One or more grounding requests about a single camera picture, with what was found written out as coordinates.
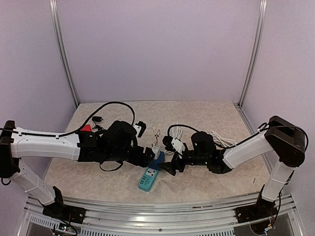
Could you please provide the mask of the aluminium frame post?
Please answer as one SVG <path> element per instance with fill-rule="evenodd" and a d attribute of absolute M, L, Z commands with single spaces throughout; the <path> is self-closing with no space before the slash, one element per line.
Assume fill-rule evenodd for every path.
<path fill-rule="evenodd" d="M 77 93 L 75 83 L 71 74 L 69 61 L 66 54 L 65 44 L 63 41 L 63 33 L 62 33 L 62 27 L 61 27 L 59 11 L 58 11 L 58 2 L 56 0 L 49 0 L 49 6 L 50 6 L 50 12 L 51 12 L 51 17 L 52 17 L 52 23 L 53 23 L 53 28 L 55 32 L 57 47 L 60 54 L 60 59 L 61 59 L 66 83 L 69 87 L 70 95 L 74 103 L 74 106 L 75 108 L 78 108 L 78 106 L 80 105 L 80 99 L 79 99 L 79 95 Z"/>
<path fill-rule="evenodd" d="M 266 18 L 267 3 L 268 3 L 267 0 L 260 1 L 258 19 L 257 19 L 256 30 L 255 30 L 253 46 L 252 46 L 252 52 L 251 52 L 250 61 L 249 61 L 249 65 L 248 65 L 246 76 L 245 76 L 245 81 L 242 87 L 240 99 L 238 102 L 238 106 L 240 109 L 242 109 L 245 104 L 245 101 L 246 101 L 246 98 L 250 89 L 250 84 L 252 81 L 255 64 L 258 58 L 258 53 L 259 53 L 259 48 L 260 48 L 261 38 L 263 35 L 265 18 Z"/>

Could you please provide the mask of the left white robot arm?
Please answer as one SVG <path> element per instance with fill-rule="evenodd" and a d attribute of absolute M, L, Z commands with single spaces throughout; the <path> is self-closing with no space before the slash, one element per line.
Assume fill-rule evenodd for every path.
<path fill-rule="evenodd" d="M 47 185 L 22 161 L 23 157 L 61 158 L 77 162 L 128 162 L 148 167 L 155 154 L 138 145 L 146 125 L 115 121 L 108 129 L 93 132 L 85 125 L 70 133 L 32 133 L 9 120 L 0 135 L 0 176 L 20 185 L 59 219 L 69 214 L 56 187 Z"/>

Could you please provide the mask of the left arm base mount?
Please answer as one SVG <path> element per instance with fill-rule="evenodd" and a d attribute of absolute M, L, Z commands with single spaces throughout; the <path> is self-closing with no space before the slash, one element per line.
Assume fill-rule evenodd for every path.
<path fill-rule="evenodd" d="M 86 210 L 82 207 L 66 205 L 63 202 L 61 191 L 53 186 L 55 193 L 54 201 L 43 206 L 43 214 L 68 223 L 83 224 Z"/>

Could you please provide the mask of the right aluminium frame post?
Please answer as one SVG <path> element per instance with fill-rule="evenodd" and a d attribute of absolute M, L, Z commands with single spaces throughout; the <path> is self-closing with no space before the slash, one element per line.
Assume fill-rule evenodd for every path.
<path fill-rule="evenodd" d="M 260 1 L 258 19 L 257 19 L 256 30 L 255 30 L 253 46 L 252 46 L 252 52 L 251 52 L 250 61 L 249 61 L 249 65 L 248 65 L 246 76 L 245 76 L 245 81 L 242 87 L 240 99 L 238 102 L 238 106 L 240 109 L 242 109 L 245 104 L 245 101 L 246 101 L 246 98 L 250 89 L 250 84 L 252 81 L 255 64 L 258 58 L 258 53 L 259 53 L 259 48 L 260 48 L 261 38 L 263 35 L 265 18 L 266 18 L 267 3 L 268 3 L 267 0 Z"/>

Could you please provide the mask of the blue cube socket adapter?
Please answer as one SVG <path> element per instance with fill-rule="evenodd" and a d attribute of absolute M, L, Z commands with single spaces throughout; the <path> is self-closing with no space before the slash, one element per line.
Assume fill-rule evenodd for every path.
<path fill-rule="evenodd" d="M 163 151 L 161 151 L 159 154 L 159 157 L 157 159 L 153 159 L 148 165 L 148 167 L 151 169 L 160 171 L 160 167 L 158 165 L 164 162 L 165 162 L 165 154 Z"/>

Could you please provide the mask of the red cube socket adapter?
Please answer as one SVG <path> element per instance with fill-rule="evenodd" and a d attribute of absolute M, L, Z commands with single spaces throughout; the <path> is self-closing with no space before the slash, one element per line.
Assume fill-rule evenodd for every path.
<path fill-rule="evenodd" d="M 85 132 L 92 132 L 92 128 L 90 124 L 85 125 L 81 131 L 85 131 Z"/>

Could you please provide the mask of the black charger plug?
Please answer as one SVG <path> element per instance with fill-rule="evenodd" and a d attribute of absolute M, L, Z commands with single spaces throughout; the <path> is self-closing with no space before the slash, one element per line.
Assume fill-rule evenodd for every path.
<path fill-rule="evenodd" d="M 102 122 L 103 118 L 101 116 L 93 116 L 92 121 L 93 122 Z"/>

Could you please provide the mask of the left aluminium frame post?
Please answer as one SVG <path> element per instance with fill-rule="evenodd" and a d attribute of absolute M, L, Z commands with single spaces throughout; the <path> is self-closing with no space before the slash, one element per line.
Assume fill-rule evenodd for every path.
<path fill-rule="evenodd" d="M 75 83 L 71 74 L 69 61 L 66 54 L 65 44 L 63 41 L 63 33 L 62 33 L 62 27 L 61 27 L 59 11 L 58 11 L 58 2 L 56 0 L 49 0 L 49 6 L 50 6 L 50 12 L 51 12 L 51 17 L 52 17 L 52 23 L 53 23 L 53 28 L 55 32 L 57 47 L 60 54 L 60 59 L 61 59 L 66 83 L 69 87 L 70 95 L 74 103 L 74 106 L 75 108 L 78 108 L 78 106 L 80 105 L 80 99 L 79 99 L 79 95 L 77 93 Z"/>

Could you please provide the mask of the aluminium front rail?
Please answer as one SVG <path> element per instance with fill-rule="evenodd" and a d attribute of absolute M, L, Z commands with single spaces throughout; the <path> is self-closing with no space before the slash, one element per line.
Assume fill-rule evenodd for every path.
<path fill-rule="evenodd" d="M 72 223 L 79 236 L 236 236 L 253 235 L 250 224 L 238 223 L 235 209 L 253 204 L 257 193 L 217 200 L 187 203 L 115 203 L 65 197 L 66 204 L 86 209 L 83 224 Z M 29 197 L 15 236 L 51 235 L 59 220 L 42 214 L 42 207 Z M 281 197 L 277 220 L 268 236 L 306 236 L 291 195 Z"/>

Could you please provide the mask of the teal power strip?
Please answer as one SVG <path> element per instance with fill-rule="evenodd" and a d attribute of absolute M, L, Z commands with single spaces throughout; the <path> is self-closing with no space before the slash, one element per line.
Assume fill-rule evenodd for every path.
<path fill-rule="evenodd" d="M 159 173 L 160 173 L 160 170 L 156 170 L 156 169 L 152 169 L 148 167 L 145 170 L 143 176 L 141 177 L 138 183 L 138 189 L 145 192 L 150 192 Z"/>

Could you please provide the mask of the small white charger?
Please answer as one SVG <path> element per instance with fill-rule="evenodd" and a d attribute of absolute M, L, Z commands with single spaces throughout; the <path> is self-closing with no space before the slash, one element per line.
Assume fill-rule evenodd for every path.
<path fill-rule="evenodd" d="M 154 153 L 154 160 L 157 160 L 160 156 L 160 145 L 153 144 L 152 152 Z"/>

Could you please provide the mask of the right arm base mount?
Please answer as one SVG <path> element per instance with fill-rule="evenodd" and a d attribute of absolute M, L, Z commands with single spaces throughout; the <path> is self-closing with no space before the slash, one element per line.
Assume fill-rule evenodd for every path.
<path fill-rule="evenodd" d="M 238 223 L 250 222 L 270 216 L 277 216 L 279 214 L 279 211 L 276 208 L 275 201 L 270 202 L 262 198 L 263 189 L 264 186 L 262 187 L 254 204 L 237 207 L 235 209 Z"/>

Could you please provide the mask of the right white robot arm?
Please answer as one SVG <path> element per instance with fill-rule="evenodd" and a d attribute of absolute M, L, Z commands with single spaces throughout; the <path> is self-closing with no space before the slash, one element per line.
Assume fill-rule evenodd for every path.
<path fill-rule="evenodd" d="M 270 202 L 276 200 L 295 169 L 305 161 L 309 137 L 302 128 L 273 116 L 256 133 L 229 147 L 220 147 L 211 134 L 198 130 L 191 136 L 192 150 L 170 135 L 162 142 L 174 154 L 170 162 L 161 163 L 159 167 L 173 176 L 183 172 L 186 165 L 206 166 L 214 174 L 225 174 L 257 156 L 275 152 L 278 161 L 260 191 L 260 201 L 252 206 L 253 216 L 262 218 L 271 210 Z"/>

